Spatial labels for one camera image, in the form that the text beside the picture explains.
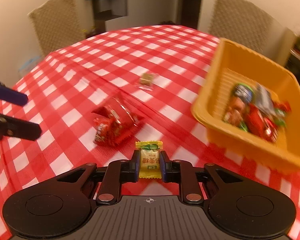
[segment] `blue handle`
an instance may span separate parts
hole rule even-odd
[[[0,99],[18,106],[28,103],[27,95],[3,86],[0,86]]]

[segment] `beige chair back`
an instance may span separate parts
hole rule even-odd
[[[28,14],[44,56],[85,39],[75,0],[48,0]]]
[[[246,0],[216,0],[209,33],[261,53],[273,18]]]

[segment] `table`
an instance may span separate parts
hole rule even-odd
[[[213,162],[280,190],[297,207],[290,237],[300,240],[300,172],[282,175],[234,152],[210,145],[206,129],[190,113],[204,83],[219,39],[183,26],[147,26],[103,33],[50,53],[15,89],[26,93],[26,106],[0,101],[0,113],[39,123],[35,142],[0,141],[0,239],[11,234],[2,205],[14,192],[88,162],[106,166],[132,156],[137,140],[162,140],[170,159],[195,166]],[[135,86],[154,72],[153,91]],[[146,124],[116,148],[96,146],[91,111],[120,91],[142,112]],[[123,194],[177,194],[176,184],[157,179],[127,183]]]

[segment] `red candy bag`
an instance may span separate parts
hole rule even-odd
[[[124,103],[120,93],[107,99],[93,113],[97,129],[94,142],[98,145],[115,147],[133,135],[143,117],[133,113]]]
[[[273,102],[274,108],[280,109],[281,111],[284,111],[286,113],[291,112],[291,107],[289,102],[283,102],[283,103],[279,103],[279,102]]]
[[[269,142],[275,142],[278,136],[277,126],[268,117],[262,116],[259,109],[249,104],[250,111],[246,115],[245,122],[249,131]]]
[[[259,109],[255,105],[249,104],[249,106],[250,112],[246,115],[245,118],[246,125],[251,133],[262,137],[266,128],[263,117]]]

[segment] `wrapped candy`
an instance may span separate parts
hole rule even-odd
[[[263,116],[259,109],[250,104],[250,111],[246,115],[245,121],[249,131],[269,142],[277,140],[277,126],[266,116]]]
[[[93,113],[97,114],[94,142],[104,146],[119,145],[136,132],[143,120],[143,117],[130,111],[120,93],[107,99]]]
[[[153,90],[153,80],[156,76],[155,73],[143,73],[136,86],[144,90]]]
[[[161,141],[136,142],[140,149],[139,178],[161,179],[159,151],[163,148]]]
[[[223,121],[247,131],[243,117],[246,106],[252,101],[253,90],[245,84],[236,84],[231,93]]]
[[[261,112],[263,112],[267,116],[275,115],[270,92],[260,84],[257,84],[254,104]]]
[[[274,123],[277,126],[286,126],[285,117],[287,113],[291,112],[290,104],[288,102],[278,103],[274,102]]]

